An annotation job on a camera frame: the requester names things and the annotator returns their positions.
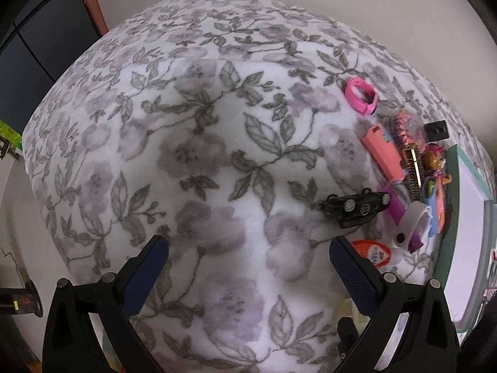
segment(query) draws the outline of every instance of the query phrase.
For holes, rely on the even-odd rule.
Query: floral blanket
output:
[[[373,116],[347,104],[352,76],[379,90]],[[78,283],[118,271],[153,234],[168,239],[170,260],[132,321],[165,371],[324,373],[339,362],[349,296],[328,244],[388,244],[393,228],[380,215],[341,230],[316,205],[386,183],[359,138],[404,107],[446,119],[448,144],[494,190],[454,107],[364,33],[270,0],[164,0],[64,73],[24,131],[24,155]],[[429,240],[394,271],[424,283],[436,249]]]

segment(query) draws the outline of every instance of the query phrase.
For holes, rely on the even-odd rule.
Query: pink power bank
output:
[[[404,180],[406,174],[401,167],[401,156],[394,140],[382,125],[378,123],[372,126],[361,141],[390,183]]]

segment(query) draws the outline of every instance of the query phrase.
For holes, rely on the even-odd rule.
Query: black toy car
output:
[[[329,195],[321,204],[321,209],[328,215],[338,213],[339,226],[342,229],[360,226],[374,219],[388,208],[390,195],[386,192],[373,192],[364,188],[359,195],[338,197]]]

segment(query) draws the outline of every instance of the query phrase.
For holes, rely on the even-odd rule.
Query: pink watch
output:
[[[367,97],[368,102],[355,94],[355,89],[361,90],[362,94]],[[364,81],[362,78],[353,77],[345,87],[345,98],[350,106],[361,115],[371,115],[378,105],[379,95],[374,87]]]

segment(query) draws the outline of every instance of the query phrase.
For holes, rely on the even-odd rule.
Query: purple object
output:
[[[388,206],[388,214],[394,221],[396,225],[399,225],[402,216],[406,212],[406,208],[400,202],[399,198],[395,194],[394,189],[391,186],[385,186],[380,189],[381,192],[386,192],[390,195],[390,205]],[[411,236],[408,246],[408,251],[412,254],[419,250],[424,244],[421,242],[421,237],[417,232]]]

